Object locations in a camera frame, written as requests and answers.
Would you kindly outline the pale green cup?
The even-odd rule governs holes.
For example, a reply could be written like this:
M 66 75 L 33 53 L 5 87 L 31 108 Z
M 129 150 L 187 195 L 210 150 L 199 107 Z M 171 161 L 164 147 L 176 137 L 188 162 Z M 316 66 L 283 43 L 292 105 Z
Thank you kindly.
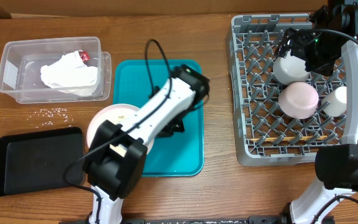
M 338 117 L 346 112 L 347 109 L 347 87 L 340 86 L 326 96 L 322 102 L 326 105 L 323 111 L 332 117 Z

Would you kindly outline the grey small plate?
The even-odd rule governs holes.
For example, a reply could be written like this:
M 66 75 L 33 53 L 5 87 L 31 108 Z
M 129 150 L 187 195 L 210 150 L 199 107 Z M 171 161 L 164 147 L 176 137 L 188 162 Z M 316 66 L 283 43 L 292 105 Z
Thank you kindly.
M 294 82 L 305 82 L 310 73 L 306 71 L 304 60 L 287 55 L 276 58 L 273 63 L 273 74 L 280 83 L 290 85 Z

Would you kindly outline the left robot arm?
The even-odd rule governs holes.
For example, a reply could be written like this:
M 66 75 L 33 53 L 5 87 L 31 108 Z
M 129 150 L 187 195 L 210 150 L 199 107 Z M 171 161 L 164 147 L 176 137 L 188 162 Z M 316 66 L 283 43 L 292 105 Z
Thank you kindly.
M 175 67 L 164 86 L 140 110 L 97 128 L 83 170 L 94 193 L 88 223 L 120 223 L 121 208 L 140 180 L 148 146 L 209 94 L 209 79 L 187 65 Z

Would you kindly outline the white napkin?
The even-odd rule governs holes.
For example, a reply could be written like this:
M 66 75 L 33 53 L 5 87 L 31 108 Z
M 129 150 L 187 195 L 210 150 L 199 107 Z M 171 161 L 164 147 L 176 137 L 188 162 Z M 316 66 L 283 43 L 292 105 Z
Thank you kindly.
M 79 56 L 78 51 L 63 55 L 57 62 L 51 65 L 44 65 L 40 69 L 41 80 L 50 88 L 51 78 L 54 78 L 60 72 L 67 72 L 75 68 L 84 67 L 85 64 Z
M 68 88 L 62 90 L 78 96 L 91 96 L 97 89 L 98 68 L 80 67 L 67 72 L 60 72 L 51 78 L 52 88 Z

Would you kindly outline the red wrapper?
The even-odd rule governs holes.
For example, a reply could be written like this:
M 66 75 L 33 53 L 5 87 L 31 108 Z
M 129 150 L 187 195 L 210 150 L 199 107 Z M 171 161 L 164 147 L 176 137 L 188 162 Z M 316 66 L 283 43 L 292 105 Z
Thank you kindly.
M 79 50 L 78 53 L 83 62 L 88 61 L 90 59 L 90 56 L 86 51 Z

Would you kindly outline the pink bowl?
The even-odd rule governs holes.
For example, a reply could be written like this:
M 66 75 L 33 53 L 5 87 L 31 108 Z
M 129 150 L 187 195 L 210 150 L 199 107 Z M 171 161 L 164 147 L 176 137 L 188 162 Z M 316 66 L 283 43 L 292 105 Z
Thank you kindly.
M 288 85 L 278 97 L 278 105 L 281 110 L 289 117 L 297 119 L 312 116 L 318 107 L 318 102 L 318 92 L 304 82 Z

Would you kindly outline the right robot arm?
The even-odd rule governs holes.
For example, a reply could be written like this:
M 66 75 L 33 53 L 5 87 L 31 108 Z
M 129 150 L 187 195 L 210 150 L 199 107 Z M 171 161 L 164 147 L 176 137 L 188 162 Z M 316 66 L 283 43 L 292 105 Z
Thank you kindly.
M 329 1 L 309 20 L 310 29 L 285 31 L 275 55 L 298 57 L 307 71 L 325 76 L 341 59 L 347 79 L 346 125 L 340 144 L 319 149 L 315 180 L 285 207 L 278 223 L 332 223 L 330 211 L 358 193 L 358 1 Z

